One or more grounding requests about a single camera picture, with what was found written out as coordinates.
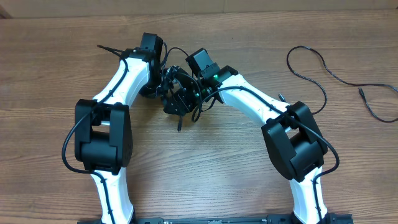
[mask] wood grain surface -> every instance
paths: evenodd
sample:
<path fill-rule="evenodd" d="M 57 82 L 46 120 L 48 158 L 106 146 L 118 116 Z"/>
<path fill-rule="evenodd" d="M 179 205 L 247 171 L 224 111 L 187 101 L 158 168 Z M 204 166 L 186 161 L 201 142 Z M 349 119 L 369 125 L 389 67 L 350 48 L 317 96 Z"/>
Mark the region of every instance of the wood grain surface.
<path fill-rule="evenodd" d="M 118 59 L 101 44 L 138 46 L 143 32 L 189 54 L 207 49 L 220 66 L 240 71 L 255 87 L 315 111 L 323 95 L 293 76 L 290 48 L 318 50 L 348 82 L 398 85 L 398 11 L 308 11 L 247 14 L 79 17 L 0 20 L 0 223 L 76 223 L 101 216 L 88 175 L 64 167 L 61 146 L 73 125 L 74 106 L 109 82 Z M 186 70 L 180 52 L 168 64 Z M 397 223 L 398 124 L 375 120 L 358 89 L 344 85 L 307 50 L 291 55 L 299 73 L 328 93 L 315 119 L 335 146 L 339 169 L 322 177 L 330 212 L 352 213 L 355 223 Z M 398 95 L 364 88 L 375 113 L 398 116 Z M 217 103 L 177 132 L 178 118 L 159 100 L 138 97 L 131 110 L 133 156 L 129 196 L 138 217 L 242 217 L 290 213 L 289 183 L 271 164 L 260 127 Z M 75 162 L 73 141 L 67 157 Z M 335 163 L 329 152 L 325 169 Z"/>

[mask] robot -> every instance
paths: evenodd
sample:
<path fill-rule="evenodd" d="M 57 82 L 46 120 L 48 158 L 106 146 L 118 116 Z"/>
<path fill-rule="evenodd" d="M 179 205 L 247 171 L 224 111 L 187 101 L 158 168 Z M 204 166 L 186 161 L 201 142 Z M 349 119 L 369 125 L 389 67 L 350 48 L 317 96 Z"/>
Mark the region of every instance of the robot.
<path fill-rule="evenodd" d="M 160 55 L 163 46 L 166 54 Z M 267 96 L 250 85 L 230 66 L 220 68 L 205 49 L 199 49 L 185 59 L 192 76 L 178 66 L 166 68 L 170 51 L 156 34 L 144 33 L 140 47 L 124 51 L 102 47 L 120 58 L 114 77 L 92 100 L 79 100 L 75 107 L 75 125 L 69 132 L 62 150 L 68 169 L 90 174 L 98 189 L 102 218 L 81 224 L 196 224 L 196 223 L 333 223 L 352 224 L 351 215 L 328 213 L 323 203 L 320 176 L 337 169 L 339 159 L 333 146 L 322 134 L 309 108 L 298 101 L 293 105 Z M 250 218 L 182 219 L 135 218 L 134 207 L 127 192 L 126 166 L 132 154 L 133 141 L 129 108 L 136 96 L 160 98 L 164 112 L 180 117 L 192 114 L 196 121 L 202 104 L 213 98 L 237 108 L 259 127 L 267 151 L 277 171 L 289 180 L 294 198 L 291 214 L 266 215 Z M 92 126 L 109 125 L 109 132 L 93 131 Z M 299 132 L 289 138 L 287 132 Z M 66 160 L 66 147 L 75 134 L 75 157 L 84 170 L 71 167 Z M 322 172 L 323 156 L 329 149 L 336 157 L 334 168 Z"/>

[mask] robotic arm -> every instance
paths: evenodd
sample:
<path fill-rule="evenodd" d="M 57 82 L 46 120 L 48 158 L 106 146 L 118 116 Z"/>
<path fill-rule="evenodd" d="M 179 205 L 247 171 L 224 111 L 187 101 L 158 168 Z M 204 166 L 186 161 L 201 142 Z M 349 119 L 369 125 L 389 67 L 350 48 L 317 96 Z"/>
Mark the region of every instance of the robotic arm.
<path fill-rule="evenodd" d="M 147 97 L 160 96 L 164 111 L 168 114 L 184 116 L 199 107 L 211 96 L 226 105 L 237 108 L 251 118 L 262 129 L 270 160 L 286 179 L 289 179 L 294 198 L 294 215 L 268 215 L 260 218 L 237 218 L 223 222 L 235 223 L 318 223 L 318 211 L 327 223 L 352 223 L 351 215 L 337 216 L 327 213 L 322 200 L 322 189 L 317 184 L 319 209 L 315 205 L 312 180 L 322 171 L 323 155 L 326 145 L 310 132 L 299 128 L 286 119 L 293 117 L 322 135 L 308 107 L 297 102 L 289 105 L 275 100 L 250 85 L 235 69 L 225 66 L 219 68 L 213 63 L 205 49 L 200 49 L 186 58 L 197 79 L 178 66 L 167 70 L 160 69 L 160 53 L 163 41 L 155 34 L 144 34 L 141 46 L 127 49 L 121 55 L 128 64 L 128 72 L 117 90 L 104 104 L 97 106 L 90 118 L 85 119 L 75 131 L 75 157 L 83 162 L 86 170 L 96 172 L 93 175 L 103 208 L 101 220 L 91 223 L 105 224 L 163 224 L 172 223 L 210 223 L 222 224 L 222 221 L 208 220 L 163 220 L 161 218 L 143 218 L 135 220 L 134 208 L 129 200 L 126 182 L 126 166 L 132 152 L 132 135 L 129 108 L 138 93 Z M 90 111 L 97 101 L 101 101 L 122 77 L 125 63 L 120 61 L 119 70 L 106 88 L 93 100 L 80 100 L 76 104 L 75 121 L 79 121 Z M 178 83 L 177 91 L 168 91 Z M 263 103 L 258 97 L 268 102 Z M 110 125 L 109 133 L 99 133 L 91 126 Z M 291 129 L 299 128 L 299 133 L 289 138 Z"/>

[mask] wooden table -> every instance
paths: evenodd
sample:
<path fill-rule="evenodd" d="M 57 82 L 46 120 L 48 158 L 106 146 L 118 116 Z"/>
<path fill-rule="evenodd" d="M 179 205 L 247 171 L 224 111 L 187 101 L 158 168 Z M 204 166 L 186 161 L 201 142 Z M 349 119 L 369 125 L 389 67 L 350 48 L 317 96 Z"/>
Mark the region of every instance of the wooden table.
<path fill-rule="evenodd" d="M 64 167 L 61 146 L 74 106 L 109 82 L 118 59 L 96 44 L 125 49 L 143 32 L 160 35 L 189 54 L 208 50 L 258 89 L 313 111 L 323 95 L 293 76 L 285 62 L 296 45 L 324 56 L 349 82 L 398 85 L 398 11 L 307 11 L 248 14 L 79 17 L 0 20 L 0 222 L 76 223 L 101 215 L 93 180 Z M 188 70 L 180 52 L 169 65 Z M 316 55 L 298 50 L 291 64 L 328 93 L 315 119 L 336 147 L 339 169 L 322 178 L 330 212 L 352 213 L 355 223 L 397 223 L 398 124 L 377 121 L 358 89 L 326 71 Z M 365 87 L 382 118 L 398 116 L 398 97 Z M 138 97 L 131 108 L 133 156 L 127 167 L 138 217 L 241 217 L 290 213 L 292 194 L 271 164 L 261 130 L 239 111 L 217 103 L 177 132 L 178 118 L 159 100 Z M 75 162 L 72 146 L 68 160 Z M 335 163 L 329 152 L 325 169 Z"/>

